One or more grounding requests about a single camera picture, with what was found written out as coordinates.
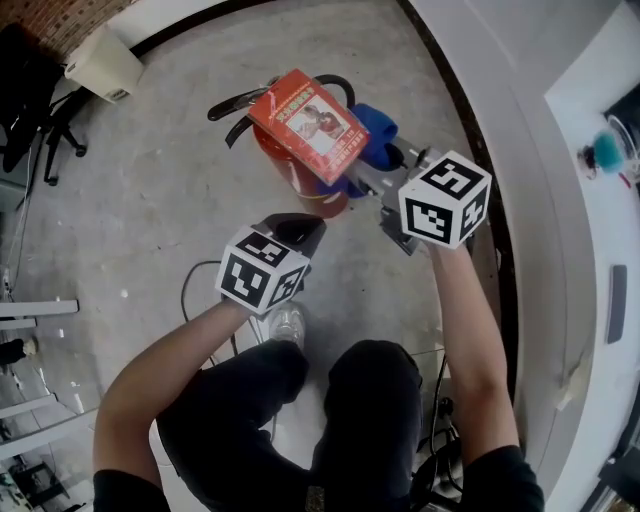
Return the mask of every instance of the white wall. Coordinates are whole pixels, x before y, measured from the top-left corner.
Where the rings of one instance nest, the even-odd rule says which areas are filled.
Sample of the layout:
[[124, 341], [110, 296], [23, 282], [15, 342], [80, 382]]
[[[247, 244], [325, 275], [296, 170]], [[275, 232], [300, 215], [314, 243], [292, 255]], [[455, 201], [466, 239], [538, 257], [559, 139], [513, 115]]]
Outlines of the white wall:
[[[591, 44], [547, 93], [547, 101], [572, 155], [607, 126], [602, 112], [640, 83], [640, 20], [627, 4], [621, 4]], [[609, 270], [626, 264], [629, 304], [640, 302], [640, 202], [617, 176], [581, 180], [587, 214], [597, 250], [599, 310], [608, 304]], [[605, 343], [604, 323], [594, 343], [593, 368], [585, 406], [566, 465], [550, 496], [552, 510], [575, 510], [596, 485], [595, 474], [615, 449], [627, 422], [629, 403], [638, 387], [640, 320], [628, 308], [624, 336], [611, 346]], [[562, 492], [575, 481], [589, 485]]]
[[107, 24], [129, 48], [174, 23], [223, 0], [138, 0]]
[[[627, 325], [617, 347], [604, 350], [602, 345], [609, 268], [627, 263], [629, 278], [637, 278], [640, 229], [626, 231], [628, 240], [623, 243], [615, 235], [619, 222], [614, 226], [612, 216], [598, 212], [611, 208], [608, 201], [614, 201], [625, 218], [633, 219], [632, 225], [640, 217], [637, 195], [626, 194], [623, 200], [616, 195], [617, 183], [603, 184], [602, 190], [612, 189], [611, 193], [600, 196], [602, 190], [597, 189], [585, 195], [585, 189], [598, 185], [587, 183], [578, 172], [576, 148], [565, 139], [546, 95], [619, 2], [413, 3], [469, 98], [504, 199], [519, 294], [516, 406], [527, 458], [549, 499], [548, 510], [576, 510], [593, 488], [593, 477], [604, 462], [600, 455], [611, 449], [626, 421], [637, 365], [635, 325]], [[614, 33], [608, 37], [619, 40]], [[594, 74], [591, 79], [609, 97], [620, 93], [620, 84], [611, 85], [610, 76]], [[628, 72], [625, 77], [635, 79]], [[572, 93], [576, 88], [580, 84], [573, 82]], [[607, 256], [611, 254], [618, 256], [616, 261]], [[629, 293], [628, 310], [635, 311], [639, 302], [640, 297]], [[607, 382], [612, 381], [609, 365], [618, 365], [627, 377], [617, 384], [620, 399], [604, 403], [602, 391], [609, 390]], [[558, 411], [555, 404], [577, 366], [587, 382]], [[608, 417], [591, 417], [598, 408]], [[585, 421], [597, 424], [597, 429], [582, 434]], [[591, 455], [580, 457], [585, 451]], [[565, 465], [571, 468], [567, 472]]]

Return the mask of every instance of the red card box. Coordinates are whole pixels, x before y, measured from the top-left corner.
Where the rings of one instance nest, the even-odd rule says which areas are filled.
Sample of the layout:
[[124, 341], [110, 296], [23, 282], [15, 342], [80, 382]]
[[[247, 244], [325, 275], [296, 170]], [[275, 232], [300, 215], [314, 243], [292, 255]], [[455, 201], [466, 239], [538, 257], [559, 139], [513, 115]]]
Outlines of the red card box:
[[249, 117], [327, 185], [369, 141], [358, 119], [299, 69], [271, 86], [249, 109]]

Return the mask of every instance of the power cord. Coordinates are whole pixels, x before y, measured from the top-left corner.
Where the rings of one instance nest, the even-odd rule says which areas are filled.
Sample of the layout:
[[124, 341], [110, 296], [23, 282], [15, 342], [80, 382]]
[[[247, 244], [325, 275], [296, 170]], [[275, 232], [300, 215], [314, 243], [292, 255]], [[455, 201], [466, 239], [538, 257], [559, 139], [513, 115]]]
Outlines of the power cord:
[[444, 369], [447, 366], [447, 356], [442, 356], [442, 365], [440, 366], [440, 372], [438, 373], [438, 380], [436, 381], [436, 389], [433, 394], [433, 409], [431, 411], [431, 435], [429, 436], [429, 451], [431, 456], [435, 456], [435, 464], [433, 466], [433, 476], [431, 477], [431, 483], [429, 484], [429, 492], [433, 491], [433, 486], [438, 475], [438, 457], [436, 455], [434, 441], [436, 437], [436, 420], [438, 418], [438, 398], [440, 396], [440, 387], [442, 386], [442, 378], [444, 377]]
[[[193, 267], [191, 267], [191, 269], [189, 270], [189, 272], [187, 273], [187, 277], [184, 280], [184, 283], [182, 284], [182, 291], [180, 292], [180, 307], [182, 308], [182, 316], [184, 318], [185, 323], [187, 323], [189, 321], [189, 317], [187, 316], [187, 309], [184, 305], [185, 302], [185, 297], [187, 295], [187, 286], [189, 285], [189, 281], [191, 280], [191, 277], [193, 276], [193, 273], [196, 271], [197, 268], [199, 267], [203, 267], [205, 265], [221, 265], [222, 261], [221, 260], [205, 260], [205, 261], [201, 261], [199, 263], [196, 263]], [[231, 348], [233, 349], [233, 355], [237, 356], [238, 355], [238, 345], [236, 343], [236, 335], [235, 333], [231, 335]], [[213, 366], [216, 365], [216, 361], [214, 359], [213, 356], [209, 356], [209, 361], [211, 362], [211, 364]]]
[[[460, 493], [462, 492], [462, 487], [460, 487], [460, 485], [458, 485], [458, 483], [453, 478], [453, 474], [451, 471], [451, 455], [449, 451], [446, 448], [444, 449], [444, 451], [443, 449], [436, 451], [435, 444], [434, 444], [435, 438], [442, 434], [446, 436], [447, 446], [450, 445], [452, 442], [455, 442], [458, 440], [458, 435], [456, 433], [455, 428], [452, 425], [449, 425], [446, 428], [442, 428], [436, 431], [436, 420], [438, 418], [438, 409], [440, 407], [440, 400], [439, 400], [440, 388], [442, 387], [442, 380], [444, 378], [444, 370], [446, 368], [446, 365], [447, 365], [447, 358], [446, 356], [444, 356], [442, 359], [442, 365], [440, 366], [440, 371], [438, 373], [438, 379], [436, 381], [436, 387], [434, 391], [433, 409], [431, 412], [430, 432], [427, 437], [421, 439], [420, 442], [418, 443], [418, 450], [417, 450], [418, 452], [421, 451], [422, 448], [424, 448], [424, 446], [428, 443], [431, 456], [420, 466], [417, 472], [413, 475], [414, 483], [412, 485], [415, 485], [416, 487], [415, 488], [412, 487], [412, 491], [411, 491], [411, 495], [415, 500], [414, 504], [411, 507], [412, 512], [417, 512], [419, 510], [422, 510], [426, 505], [428, 505], [429, 502], [432, 501], [432, 496], [433, 494], [435, 494], [433, 491], [433, 488], [435, 487], [435, 481], [438, 476], [438, 458], [439, 458], [438, 453], [439, 452], [441, 453], [441, 455], [444, 455], [447, 458], [446, 474], [447, 474], [449, 483], [458, 492]], [[426, 485], [428, 477], [425, 478], [424, 473], [425, 471], [428, 471], [430, 469], [429, 468], [430, 464], [433, 465], [433, 471], [430, 472], [431, 478], [429, 479], [428, 485]], [[423, 483], [424, 483], [424, 488], [426, 488], [427, 490], [426, 493], [423, 490], [421, 490], [423, 489], [422, 488]]]
[[[27, 156], [27, 184], [24, 189], [24, 197], [22, 198], [22, 208], [20, 210], [20, 217], [18, 218], [18, 223], [16, 224], [16, 230], [13, 234], [13, 238], [11, 240], [11, 246], [9, 248], [9, 256], [7, 257], [7, 263], [5, 264], [5, 274], [3, 276], [3, 285], [5, 289], [5, 293], [7, 293], [11, 297], [11, 293], [13, 292], [13, 288], [16, 286], [18, 282], [18, 275], [20, 273], [20, 260], [22, 259], [22, 247], [24, 245], [24, 234], [27, 230], [27, 217], [29, 215], [29, 206], [31, 205], [31, 197], [29, 195], [29, 189], [31, 188], [31, 182], [33, 181], [33, 176], [35, 174], [35, 168], [31, 169], [31, 152], [32, 146], [29, 146], [29, 155]], [[9, 272], [9, 268], [11, 265], [11, 257], [13, 256], [13, 248], [16, 243], [16, 238], [18, 237], [18, 231], [20, 230], [20, 226], [22, 226], [22, 233], [20, 235], [20, 249], [18, 251], [18, 261], [16, 263], [16, 272], [13, 277], [13, 287], [11, 286], [11, 275]]]

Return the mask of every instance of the gray floor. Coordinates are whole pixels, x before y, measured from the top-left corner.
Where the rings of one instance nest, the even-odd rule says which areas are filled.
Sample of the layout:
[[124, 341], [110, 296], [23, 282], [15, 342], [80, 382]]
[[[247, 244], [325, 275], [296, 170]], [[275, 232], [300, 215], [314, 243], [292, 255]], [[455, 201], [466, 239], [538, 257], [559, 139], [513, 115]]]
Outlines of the gray floor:
[[[97, 406], [133, 356], [180, 325], [187, 271], [219, 258], [240, 225], [302, 211], [249, 133], [232, 150], [225, 146], [237, 116], [208, 122], [214, 103], [293, 67], [336, 73], [351, 81], [360, 101], [395, 119], [405, 138], [469, 155], [444, 84], [393, 0], [263, 5], [176, 37], [144, 62], [134, 97], [116, 106], [96, 99], [79, 116], [75, 129], [88, 140], [87, 156], [61, 153], [59, 186], [39, 176], [33, 193], [16, 298], [77, 297], [81, 305], [76, 315], [42, 320], [41, 353], [15, 365], [25, 395], [43, 392], [36, 378], [42, 368], [67, 407], [38, 413], [41, 423]], [[351, 206], [329, 221], [298, 296], [309, 312], [305, 352], [313, 378], [280, 414], [276, 445], [303, 466], [322, 431], [326, 371], [351, 344], [397, 341], [415, 355], [427, 382], [435, 378], [441, 331], [428, 258], [422, 250], [405, 256], [382, 234], [375, 200]], [[491, 260], [490, 243], [483, 250]], [[217, 301], [214, 278], [211, 267], [197, 271], [187, 296], [191, 315]], [[252, 343], [244, 332], [241, 338]], [[0, 386], [8, 390], [5, 402], [19, 400], [9, 392], [11, 378], [1, 377]], [[52, 445], [60, 474], [90, 473], [91, 435]], [[204, 510], [154, 437], [173, 509]], [[50, 460], [48, 449], [39, 452]]]

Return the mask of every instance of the person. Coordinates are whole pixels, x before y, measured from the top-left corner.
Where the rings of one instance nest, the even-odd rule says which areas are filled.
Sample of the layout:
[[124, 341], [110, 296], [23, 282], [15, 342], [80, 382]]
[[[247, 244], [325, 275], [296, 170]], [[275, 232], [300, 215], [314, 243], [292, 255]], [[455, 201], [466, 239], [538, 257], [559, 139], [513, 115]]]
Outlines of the person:
[[[500, 332], [466, 248], [431, 247], [464, 489], [460, 510], [543, 510], [519, 447]], [[169, 510], [149, 429], [210, 510], [399, 511], [423, 432], [421, 378], [400, 345], [356, 343], [329, 373], [327, 423], [310, 470], [279, 455], [269, 421], [295, 400], [308, 363], [289, 303], [270, 341], [200, 370], [249, 312], [225, 300], [151, 345], [116, 378], [95, 428], [96, 511]]]

